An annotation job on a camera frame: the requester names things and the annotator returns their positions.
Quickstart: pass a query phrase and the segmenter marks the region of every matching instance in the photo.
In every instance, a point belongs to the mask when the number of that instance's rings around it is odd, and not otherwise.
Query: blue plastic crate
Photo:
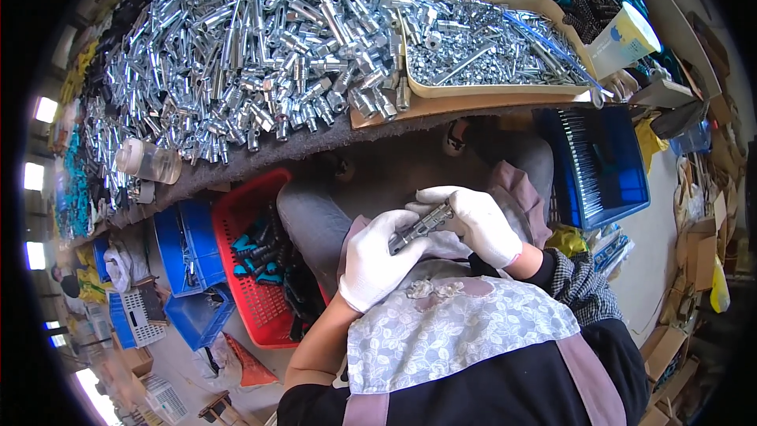
[[[597,175],[603,210],[588,219],[578,195],[578,175],[559,113],[556,109],[538,109],[534,111],[534,119],[541,136],[552,147],[560,221],[589,232],[646,208],[649,185],[628,108],[614,106],[602,110],[580,109],[579,112],[587,122],[591,121],[595,135],[602,134],[613,160],[612,169],[605,168]]]
[[[197,283],[189,286],[181,249],[177,213],[181,214],[187,247],[194,259]],[[175,297],[202,293],[215,284],[226,281],[221,255],[211,221],[211,204],[207,201],[187,200],[153,216],[155,236],[166,277]]]
[[[118,293],[108,293],[108,310],[110,312],[110,323],[118,336],[118,342],[124,349],[137,347],[137,341],[134,339],[132,328],[129,327],[127,312],[123,308],[121,295]]]
[[[95,267],[100,277],[100,283],[110,281],[108,270],[105,269],[105,251],[108,249],[108,237],[98,237],[92,241],[92,256],[95,258]]]
[[[228,286],[217,284],[213,288],[224,299],[216,308],[210,305],[205,293],[181,298],[171,296],[164,307],[166,317],[192,350],[213,344],[236,308]]]

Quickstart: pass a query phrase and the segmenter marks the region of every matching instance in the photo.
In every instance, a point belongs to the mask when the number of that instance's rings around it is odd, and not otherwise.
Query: white cotton glove
[[[339,293],[352,308],[367,312],[384,299],[430,247],[431,241],[420,237],[396,255],[389,255],[392,234],[418,219],[418,214],[403,209],[380,214],[347,243],[347,264],[339,280]]]
[[[440,230],[462,237],[462,242],[494,269],[503,269],[518,259],[523,242],[488,193],[459,186],[430,187],[417,191],[418,202],[405,205],[405,209],[423,216],[447,198],[455,216],[446,220]]]

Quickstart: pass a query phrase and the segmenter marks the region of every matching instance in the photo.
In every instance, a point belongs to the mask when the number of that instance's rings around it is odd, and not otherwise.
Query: blue wire
[[[596,79],[592,78],[589,73],[587,73],[575,60],[573,60],[573,58],[568,56],[568,54],[565,53],[564,51],[560,50],[554,43],[547,40],[539,32],[535,31],[533,28],[529,27],[524,22],[521,22],[514,16],[510,15],[509,12],[507,12],[507,10],[503,11],[503,16],[507,21],[520,25],[520,27],[523,28],[526,31],[526,33],[529,33],[532,37],[536,38],[539,42],[541,42],[541,44],[543,44],[546,47],[549,47],[552,51],[556,52],[558,56],[563,58],[564,61],[567,61],[568,64],[570,64],[573,67],[573,69],[575,69],[584,79],[588,80],[592,84],[592,86],[597,88],[597,90],[599,90],[600,92],[604,90],[602,85],[598,83]]]

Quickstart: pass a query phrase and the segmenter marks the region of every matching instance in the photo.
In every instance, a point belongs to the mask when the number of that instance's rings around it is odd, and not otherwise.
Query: paper cup
[[[602,79],[662,48],[652,25],[634,6],[624,2],[610,24],[586,45],[586,50],[597,79]]]

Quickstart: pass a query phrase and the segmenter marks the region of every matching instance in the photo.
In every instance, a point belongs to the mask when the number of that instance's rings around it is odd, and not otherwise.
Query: checkered sleeve
[[[550,295],[571,308],[579,325],[587,326],[603,319],[623,321],[610,284],[594,272],[590,252],[581,252],[569,259],[557,249],[546,250],[555,257]]]

